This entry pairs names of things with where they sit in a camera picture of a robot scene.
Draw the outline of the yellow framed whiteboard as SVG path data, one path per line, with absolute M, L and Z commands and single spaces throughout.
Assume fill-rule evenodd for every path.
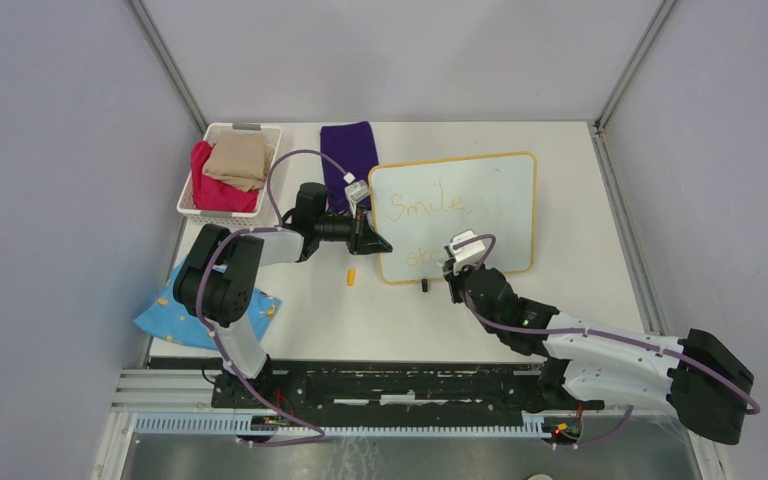
M 527 152 L 380 165 L 368 177 L 375 230 L 393 247 L 379 257 L 389 284 L 440 279 L 451 239 L 492 234 L 486 259 L 505 273 L 531 269 L 537 159 Z

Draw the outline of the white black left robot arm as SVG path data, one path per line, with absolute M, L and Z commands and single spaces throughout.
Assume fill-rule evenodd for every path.
M 236 232 L 216 224 L 202 227 L 173 283 L 174 299 L 206 328 L 224 369 L 239 377 L 236 394 L 255 408 L 274 394 L 273 379 L 261 372 L 269 355 L 247 318 L 259 270 L 305 262 L 323 242 L 342 243 L 351 255 L 393 251 L 365 208 L 330 211 L 323 184 L 302 184 L 294 208 L 281 218 L 286 225 Z

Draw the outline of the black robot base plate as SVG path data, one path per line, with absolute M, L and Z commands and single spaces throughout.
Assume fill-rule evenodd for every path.
M 319 427 L 519 426 L 525 414 L 604 409 L 540 389 L 534 363 L 273 360 L 245 389 L 215 380 L 211 405 L 259 409 L 264 397 Z

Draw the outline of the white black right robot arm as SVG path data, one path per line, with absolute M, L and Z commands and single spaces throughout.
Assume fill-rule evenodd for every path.
M 707 331 L 675 337 L 592 325 L 517 295 L 495 268 L 447 260 L 442 272 L 453 302 L 488 333 L 545 358 L 537 392 L 551 408 L 575 401 L 657 410 L 725 445 L 738 444 L 746 417 L 760 412 L 753 374 Z

